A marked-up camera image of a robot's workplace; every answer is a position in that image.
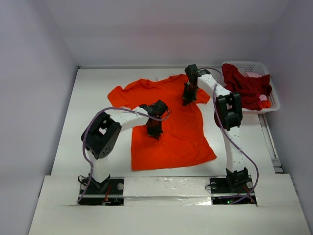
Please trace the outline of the orange t-shirt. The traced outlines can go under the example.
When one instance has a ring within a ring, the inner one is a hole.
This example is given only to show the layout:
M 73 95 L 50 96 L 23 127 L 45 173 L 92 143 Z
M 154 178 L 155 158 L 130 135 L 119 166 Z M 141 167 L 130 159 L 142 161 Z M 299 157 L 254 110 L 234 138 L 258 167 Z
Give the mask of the orange t-shirt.
M 182 94 L 187 82 L 184 74 L 157 82 L 139 79 L 124 88 L 117 86 L 108 94 L 113 107 L 134 109 L 162 100 L 171 110 L 169 118 L 162 122 L 163 133 L 158 140 L 149 137 L 144 126 L 133 128 L 132 170 L 188 167 L 216 159 L 204 136 L 202 113 L 198 107 L 199 103 L 206 104 L 210 96 L 199 90 L 196 101 L 183 106 Z

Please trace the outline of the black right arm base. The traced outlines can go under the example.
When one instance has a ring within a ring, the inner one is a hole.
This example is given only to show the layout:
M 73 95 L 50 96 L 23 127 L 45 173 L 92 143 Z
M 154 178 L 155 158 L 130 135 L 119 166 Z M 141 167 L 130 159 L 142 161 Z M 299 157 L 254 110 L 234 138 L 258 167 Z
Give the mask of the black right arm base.
M 257 205 L 255 192 L 252 191 L 253 183 L 251 178 L 245 183 L 231 187 L 227 184 L 226 178 L 210 178 L 210 182 L 205 189 L 211 193 L 213 205 Z

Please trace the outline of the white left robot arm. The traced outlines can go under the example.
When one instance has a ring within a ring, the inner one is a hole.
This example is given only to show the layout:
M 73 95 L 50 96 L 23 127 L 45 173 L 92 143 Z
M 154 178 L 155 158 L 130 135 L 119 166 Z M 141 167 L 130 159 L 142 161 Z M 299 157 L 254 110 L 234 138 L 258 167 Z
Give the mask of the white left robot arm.
M 81 135 L 84 159 L 90 165 L 83 195 L 88 189 L 107 192 L 110 186 L 108 155 L 112 152 L 121 132 L 145 126 L 149 137 L 159 139 L 162 122 L 169 116 L 168 106 L 161 100 L 134 109 L 108 107 L 99 111 Z

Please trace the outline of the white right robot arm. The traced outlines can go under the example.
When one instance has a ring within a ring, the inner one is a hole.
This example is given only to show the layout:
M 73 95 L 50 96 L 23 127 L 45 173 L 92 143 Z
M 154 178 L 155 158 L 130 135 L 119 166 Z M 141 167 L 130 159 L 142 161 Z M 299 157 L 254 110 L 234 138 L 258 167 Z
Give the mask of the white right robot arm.
M 219 84 L 207 70 L 200 70 L 195 64 L 185 68 L 188 82 L 184 85 L 182 103 L 184 106 L 196 101 L 197 91 L 202 89 L 213 98 L 214 119 L 220 128 L 226 151 L 226 176 L 211 178 L 209 187 L 213 194 L 242 193 L 251 183 L 244 155 L 240 148 L 240 126 L 243 119 L 241 97 Z

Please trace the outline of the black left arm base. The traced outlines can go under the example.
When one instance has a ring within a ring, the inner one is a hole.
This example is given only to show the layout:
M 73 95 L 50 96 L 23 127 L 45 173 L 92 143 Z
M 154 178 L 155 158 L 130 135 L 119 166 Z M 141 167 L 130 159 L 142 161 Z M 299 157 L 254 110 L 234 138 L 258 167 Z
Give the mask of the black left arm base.
M 124 178 L 108 178 L 103 184 L 93 179 L 87 187 L 89 178 L 78 177 L 80 191 L 78 204 L 83 206 L 123 206 Z

